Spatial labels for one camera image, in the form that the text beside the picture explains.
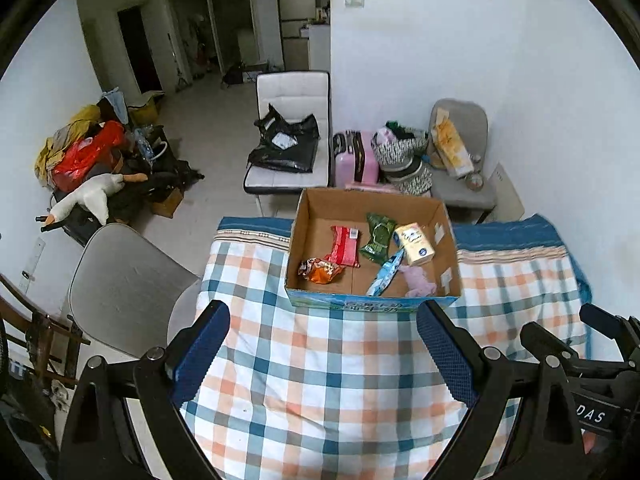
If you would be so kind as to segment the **person's right hand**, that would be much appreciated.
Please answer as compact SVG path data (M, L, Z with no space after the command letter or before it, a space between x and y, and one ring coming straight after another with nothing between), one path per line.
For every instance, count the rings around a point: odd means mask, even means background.
M582 433L582 444L586 455L598 454L599 436L590 431Z

